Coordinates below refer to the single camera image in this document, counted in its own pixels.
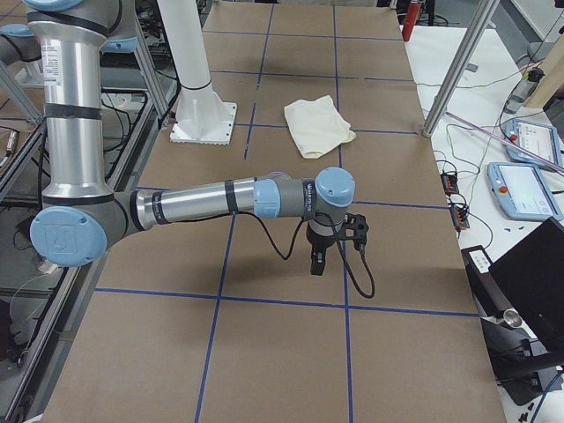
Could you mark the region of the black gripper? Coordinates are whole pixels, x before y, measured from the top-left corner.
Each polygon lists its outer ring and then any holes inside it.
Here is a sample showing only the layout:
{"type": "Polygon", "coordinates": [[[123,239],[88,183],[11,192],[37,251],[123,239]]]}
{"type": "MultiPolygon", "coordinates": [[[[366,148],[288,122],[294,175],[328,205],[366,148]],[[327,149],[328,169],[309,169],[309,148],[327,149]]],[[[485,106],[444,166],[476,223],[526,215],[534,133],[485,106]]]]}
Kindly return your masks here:
{"type": "Polygon", "coordinates": [[[368,223],[361,214],[347,213],[335,223],[330,216],[322,213],[308,222],[307,239],[311,245],[310,274],[322,276],[326,265],[326,250],[337,241],[352,241],[354,249],[365,252],[368,223]]]}

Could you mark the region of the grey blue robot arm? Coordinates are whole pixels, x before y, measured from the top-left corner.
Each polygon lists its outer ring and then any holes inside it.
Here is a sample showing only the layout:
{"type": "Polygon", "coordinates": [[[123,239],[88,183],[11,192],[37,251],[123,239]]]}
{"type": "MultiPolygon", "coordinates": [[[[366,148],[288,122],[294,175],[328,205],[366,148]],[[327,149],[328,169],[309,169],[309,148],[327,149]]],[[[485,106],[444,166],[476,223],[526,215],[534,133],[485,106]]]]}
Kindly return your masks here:
{"type": "Polygon", "coordinates": [[[135,5],[127,1],[29,1],[27,21],[41,45],[50,181],[30,226],[35,250],[52,263],[79,267],[124,238],[155,226],[235,215],[259,222],[297,218],[322,275],[331,246],[351,241],[364,254],[368,225],[351,213],[355,182],[343,168],[314,178],[274,172],[206,182],[218,163],[181,143],[225,145],[237,107],[212,86],[201,21],[192,1],[161,1],[160,18],[177,73],[170,162],[145,171],[145,189],[113,189],[106,179],[102,136],[100,55],[136,41],[135,5]]]}

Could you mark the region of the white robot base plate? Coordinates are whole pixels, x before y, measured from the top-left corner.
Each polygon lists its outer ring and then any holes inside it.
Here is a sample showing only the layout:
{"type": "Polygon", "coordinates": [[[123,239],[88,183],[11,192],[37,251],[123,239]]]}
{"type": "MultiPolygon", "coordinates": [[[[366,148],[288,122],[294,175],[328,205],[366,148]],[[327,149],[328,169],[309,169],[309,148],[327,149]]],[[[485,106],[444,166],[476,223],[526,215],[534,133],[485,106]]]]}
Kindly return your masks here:
{"type": "Polygon", "coordinates": [[[161,16],[171,32],[169,45],[181,85],[171,140],[227,145],[237,105],[224,102],[213,89],[197,4],[170,1],[161,16]]]}

